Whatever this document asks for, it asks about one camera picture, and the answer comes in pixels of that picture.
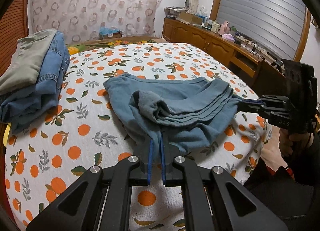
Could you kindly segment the person's right hand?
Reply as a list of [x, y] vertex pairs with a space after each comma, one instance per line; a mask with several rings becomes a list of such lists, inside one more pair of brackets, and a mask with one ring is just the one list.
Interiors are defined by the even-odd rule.
[[295, 148], [305, 148], [312, 146], [313, 133], [293, 133], [289, 134], [288, 130], [279, 130], [279, 149], [282, 157], [293, 154]]

